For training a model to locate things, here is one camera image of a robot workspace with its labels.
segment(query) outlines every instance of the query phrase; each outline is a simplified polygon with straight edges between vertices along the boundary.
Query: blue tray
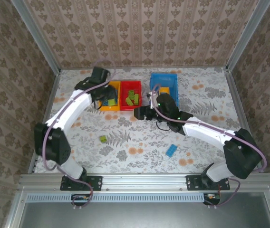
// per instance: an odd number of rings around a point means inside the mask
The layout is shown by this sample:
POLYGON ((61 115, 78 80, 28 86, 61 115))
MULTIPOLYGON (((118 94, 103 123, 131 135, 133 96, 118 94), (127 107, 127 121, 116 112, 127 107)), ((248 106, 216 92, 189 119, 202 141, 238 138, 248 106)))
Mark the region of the blue tray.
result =
POLYGON ((152 73, 150 89, 152 90, 156 84, 160 84, 162 87, 169 87, 170 95, 178 107, 177 74, 152 73))

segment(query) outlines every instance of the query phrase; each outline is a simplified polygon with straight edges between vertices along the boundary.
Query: floral tablecloth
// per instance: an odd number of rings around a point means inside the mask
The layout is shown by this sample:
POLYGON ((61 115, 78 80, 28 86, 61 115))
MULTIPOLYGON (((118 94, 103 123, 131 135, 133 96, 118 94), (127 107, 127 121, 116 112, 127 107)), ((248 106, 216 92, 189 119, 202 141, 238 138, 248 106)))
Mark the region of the floral tablecloth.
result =
MULTIPOLYGON (((113 79, 141 80, 142 105, 148 105, 145 95, 150 91, 152 72, 178 74, 180 110, 218 127, 239 129, 223 68, 126 68, 117 69, 113 79)), ((75 84, 90 74, 91 70, 61 71, 51 116, 69 99, 75 84)), ((159 126, 167 128, 165 123, 159 126)), ((67 138, 73 158, 89 173, 202 172, 210 163, 224 159, 224 153, 208 143, 161 131, 155 120, 136 120, 133 111, 100 112, 90 106, 73 124, 67 138), (100 142, 102 135, 107 136, 106 143, 100 142), (177 151, 169 158, 165 153, 171 144, 177 151)), ((35 172, 46 172, 41 157, 35 172)))

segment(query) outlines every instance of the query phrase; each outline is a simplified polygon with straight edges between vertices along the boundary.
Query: plastic bin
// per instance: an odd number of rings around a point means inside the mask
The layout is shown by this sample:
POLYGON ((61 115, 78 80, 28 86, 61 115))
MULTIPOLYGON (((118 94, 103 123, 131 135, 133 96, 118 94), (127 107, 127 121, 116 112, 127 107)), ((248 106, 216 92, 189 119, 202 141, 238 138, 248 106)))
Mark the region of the plastic bin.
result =
POLYGON ((141 106, 141 83, 140 81, 121 81, 120 84, 120 110, 128 111, 141 106), (134 90, 135 94, 139 94, 138 105, 128 106, 125 99, 129 96, 129 91, 134 90))
POLYGON ((152 73, 150 79, 151 90, 156 84, 160 84, 161 87, 169 87, 170 95, 178 107, 177 74, 152 73))
POLYGON ((101 112, 105 111, 119 111, 120 110, 120 81, 110 81, 109 85, 113 86, 117 90, 117 104, 114 106, 102 106, 99 110, 101 112))

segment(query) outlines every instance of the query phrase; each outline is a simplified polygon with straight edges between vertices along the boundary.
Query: green block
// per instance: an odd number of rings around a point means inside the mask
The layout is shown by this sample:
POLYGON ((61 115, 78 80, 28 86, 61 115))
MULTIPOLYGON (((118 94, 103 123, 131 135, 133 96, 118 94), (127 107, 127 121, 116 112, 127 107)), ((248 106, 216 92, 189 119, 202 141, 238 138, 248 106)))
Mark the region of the green block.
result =
POLYGON ((107 141, 105 135, 100 136, 100 137, 99 137, 99 140, 100 140, 102 143, 105 143, 105 142, 107 141))
POLYGON ((134 95, 134 104, 138 105, 139 104, 139 94, 134 95))
POLYGON ((115 99, 108 100, 108 106, 114 106, 114 105, 116 105, 115 99))
POLYGON ((127 103, 128 106, 133 106, 134 105, 133 102, 131 101, 131 99, 129 97, 127 97, 125 99, 125 102, 127 103))
POLYGON ((130 98, 131 100, 134 100, 134 90, 130 90, 130 91, 129 91, 129 98, 130 98))

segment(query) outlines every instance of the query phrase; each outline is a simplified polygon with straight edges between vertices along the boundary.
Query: robotic arm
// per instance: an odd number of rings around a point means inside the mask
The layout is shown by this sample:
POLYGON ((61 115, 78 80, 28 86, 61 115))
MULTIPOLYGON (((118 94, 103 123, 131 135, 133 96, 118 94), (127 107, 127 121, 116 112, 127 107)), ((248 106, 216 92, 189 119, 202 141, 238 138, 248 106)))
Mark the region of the robotic arm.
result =
MULTIPOLYGON (((75 86, 72 96, 56 115, 45 124, 38 123, 35 126, 36 153, 42 156, 44 150, 46 160, 55 161, 60 166, 60 169, 77 180, 86 181, 87 172, 70 155, 71 148, 66 135, 73 122, 92 102, 114 99, 116 97, 116 90, 112 86, 98 87, 98 85, 105 83, 108 75, 109 72, 107 70, 95 67, 91 77, 86 78, 75 86)), ((218 133, 215 129, 219 128, 200 121, 192 114, 179 111, 170 95, 154 95, 153 99, 154 102, 151 102, 151 106, 142 106, 134 109, 134 116, 138 120, 157 119, 158 121, 167 122, 167 125, 173 132, 199 138, 224 152, 225 161, 217 164, 212 163, 200 175, 199 185, 202 185, 204 189, 211 189, 213 186, 217 187, 217 182, 231 176, 245 179, 261 161, 260 155, 249 146, 232 137, 218 133), (187 120, 190 123, 168 121, 157 114, 155 109, 153 109, 153 103, 158 104, 158 110, 164 116, 174 120, 187 120), (191 122, 199 122, 201 124, 197 125, 191 122)), ((250 133, 244 129, 240 129, 237 132, 226 132, 256 146, 250 133)))

